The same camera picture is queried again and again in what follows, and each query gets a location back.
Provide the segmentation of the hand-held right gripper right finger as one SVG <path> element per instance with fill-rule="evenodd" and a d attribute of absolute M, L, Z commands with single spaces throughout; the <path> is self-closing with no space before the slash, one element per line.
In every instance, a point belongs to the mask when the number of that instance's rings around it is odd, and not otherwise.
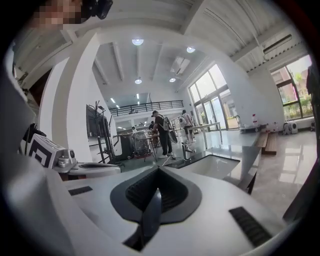
<path fill-rule="evenodd" d="M 197 210 L 185 221 L 163 225 L 149 242 L 150 253 L 247 253 L 253 245 L 229 210 L 243 207 L 272 236 L 285 222 L 237 186 L 181 169 L 168 171 L 196 184 L 202 193 Z"/>

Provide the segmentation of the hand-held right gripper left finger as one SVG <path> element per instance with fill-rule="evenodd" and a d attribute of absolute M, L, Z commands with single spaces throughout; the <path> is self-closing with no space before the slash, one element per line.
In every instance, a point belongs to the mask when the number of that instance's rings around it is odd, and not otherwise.
<path fill-rule="evenodd" d="M 117 213 L 110 200 L 111 191 L 150 168 L 152 166 L 147 165 L 110 176 L 65 181 L 64 185 L 68 190 L 91 187 L 91 191 L 73 195 L 72 198 L 97 228 L 114 241 L 123 243 L 136 231 L 138 224 L 123 219 Z"/>

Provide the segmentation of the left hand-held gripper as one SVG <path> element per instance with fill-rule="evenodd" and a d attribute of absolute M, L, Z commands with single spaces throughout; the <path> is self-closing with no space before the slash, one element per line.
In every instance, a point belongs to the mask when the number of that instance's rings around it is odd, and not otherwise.
<path fill-rule="evenodd" d="M 78 162 L 72 149 L 64 148 L 37 129 L 32 123 L 27 129 L 24 154 L 38 160 L 45 168 L 68 172 L 71 176 L 112 176 L 121 173 L 118 165 L 97 162 Z"/>

